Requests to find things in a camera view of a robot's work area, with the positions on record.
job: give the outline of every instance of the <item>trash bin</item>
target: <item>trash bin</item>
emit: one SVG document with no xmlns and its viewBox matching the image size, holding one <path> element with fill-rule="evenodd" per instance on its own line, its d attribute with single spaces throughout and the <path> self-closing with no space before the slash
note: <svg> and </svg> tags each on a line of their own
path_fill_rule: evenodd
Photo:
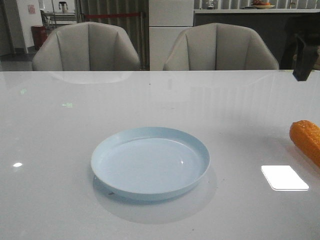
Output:
<svg viewBox="0 0 320 240">
<path fill-rule="evenodd" d="M 44 44 L 47 39 L 47 31 L 44 26 L 36 25 L 31 27 L 34 48 L 39 50 L 39 48 Z"/>
</svg>

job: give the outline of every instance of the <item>light blue plate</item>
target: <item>light blue plate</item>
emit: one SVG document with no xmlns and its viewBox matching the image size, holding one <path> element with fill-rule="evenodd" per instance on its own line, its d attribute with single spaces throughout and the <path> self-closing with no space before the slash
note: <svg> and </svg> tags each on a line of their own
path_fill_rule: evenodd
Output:
<svg viewBox="0 0 320 240">
<path fill-rule="evenodd" d="M 115 194 L 155 201 L 196 186 L 210 164 L 207 148 L 194 136 L 172 128 L 142 127 L 119 132 L 92 154 L 95 175 Z"/>
</svg>

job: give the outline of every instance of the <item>orange plastic object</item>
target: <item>orange plastic object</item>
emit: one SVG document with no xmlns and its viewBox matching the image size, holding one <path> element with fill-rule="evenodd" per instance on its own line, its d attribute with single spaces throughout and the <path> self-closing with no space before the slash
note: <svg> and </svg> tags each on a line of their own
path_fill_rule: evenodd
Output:
<svg viewBox="0 0 320 240">
<path fill-rule="evenodd" d="M 294 144 L 320 167 L 320 128 L 308 120 L 294 122 L 290 128 Z"/>
</svg>

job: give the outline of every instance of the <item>chair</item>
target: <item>chair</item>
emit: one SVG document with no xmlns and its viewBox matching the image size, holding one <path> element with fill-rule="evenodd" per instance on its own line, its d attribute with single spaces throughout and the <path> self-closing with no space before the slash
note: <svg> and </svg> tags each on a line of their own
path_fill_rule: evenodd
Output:
<svg viewBox="0 0 320 240">
<path fill-rule="evenodd" d="M 137 71 L 140 61 L 126 31 L 83 22 L 58 27 L 32 61 L 34 71 Z"/>
<path fill-rule="evenodd" d="M 181 32 L 163 69 L 165 71 L 278 70 L 279 64 L 253 29 L 210 23 Z"/>
</svg>

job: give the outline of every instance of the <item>gray chair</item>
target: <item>gray chair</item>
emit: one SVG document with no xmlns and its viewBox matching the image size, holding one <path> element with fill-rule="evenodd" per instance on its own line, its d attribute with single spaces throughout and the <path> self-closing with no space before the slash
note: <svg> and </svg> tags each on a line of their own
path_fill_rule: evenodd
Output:
<svg viewBox="0 0 320 240">
<path fill-rule="evenodd" d="M 138 71 L 139 56 L 126 31 L 83 22 L 58 27 L 32 61 L 34 71 Z"/>
<path fill-rule="evenodd" d="M 251 28 L 210 23 L 180 33 L 165 71 L 278 70 L 279 64 Z"/>
</svg>

